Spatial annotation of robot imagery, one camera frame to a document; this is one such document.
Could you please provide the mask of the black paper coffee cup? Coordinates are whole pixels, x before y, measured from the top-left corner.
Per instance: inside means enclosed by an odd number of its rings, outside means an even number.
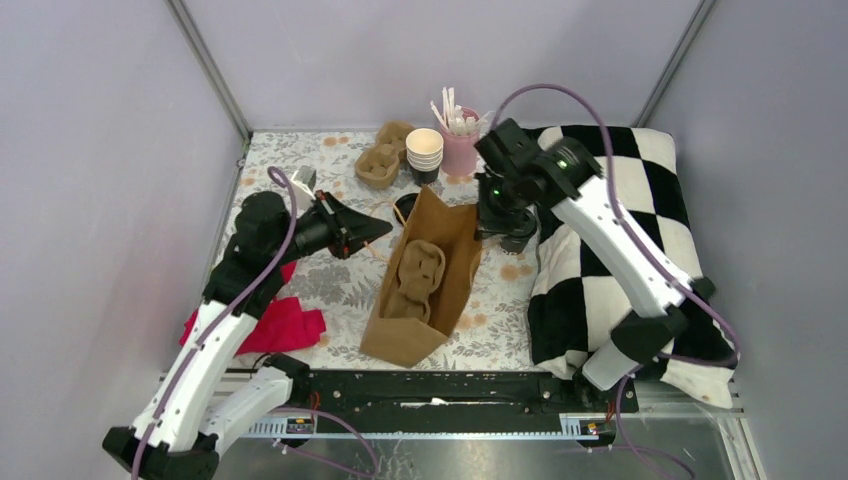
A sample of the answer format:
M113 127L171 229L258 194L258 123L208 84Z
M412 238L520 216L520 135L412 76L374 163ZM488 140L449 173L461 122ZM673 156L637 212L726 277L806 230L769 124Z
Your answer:
M535 235L535 232L504 235L498 241L498 245L508 254L520 254Z

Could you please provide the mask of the stack of black lids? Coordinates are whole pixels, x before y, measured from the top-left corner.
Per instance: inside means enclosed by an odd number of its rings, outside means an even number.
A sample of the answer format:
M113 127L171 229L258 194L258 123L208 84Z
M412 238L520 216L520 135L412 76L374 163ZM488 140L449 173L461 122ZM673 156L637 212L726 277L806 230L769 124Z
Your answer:
M418 199L417 193L408 193L396 199L393 212L396 220L404 224L412 213Z

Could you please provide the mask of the brown paper bag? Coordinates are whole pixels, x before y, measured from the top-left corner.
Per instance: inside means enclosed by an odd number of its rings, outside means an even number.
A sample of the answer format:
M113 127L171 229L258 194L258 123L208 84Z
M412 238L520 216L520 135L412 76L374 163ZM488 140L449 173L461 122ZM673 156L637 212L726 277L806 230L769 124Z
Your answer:
M410 368L445 344L469 300L483 244L474 204L422 187L391 254L359 351Z

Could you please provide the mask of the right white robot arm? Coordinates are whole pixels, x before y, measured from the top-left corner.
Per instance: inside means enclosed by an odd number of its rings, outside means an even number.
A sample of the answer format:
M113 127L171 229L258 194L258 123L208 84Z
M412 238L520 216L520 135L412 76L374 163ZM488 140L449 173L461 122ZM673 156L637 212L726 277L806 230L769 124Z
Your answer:
M563 137L542 147L511 118L474 145L485 164L477 174L480 234L503 234L527 207L550 210L594 251L619 282L630 313L578 370L575 402L597 412L613 387L662 353L689 323L685 304L703 306L715 293L706 277L694 279L651 243L617 200L613 163L600 165L580 141Z

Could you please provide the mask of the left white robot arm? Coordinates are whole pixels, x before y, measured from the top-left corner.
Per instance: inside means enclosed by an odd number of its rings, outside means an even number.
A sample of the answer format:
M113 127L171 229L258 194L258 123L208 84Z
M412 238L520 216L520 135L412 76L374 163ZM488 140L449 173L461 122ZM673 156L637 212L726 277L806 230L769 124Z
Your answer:
M321 250L347 259L391 229L329 192L317 191L302 215L271 191L247 197L165 380L131 425L109 429L103 449L134 479L213 478L224 454L263 416L277 407L296 411L309 401L308 366L274 354L245 386L210 403L282 289L283 266Z

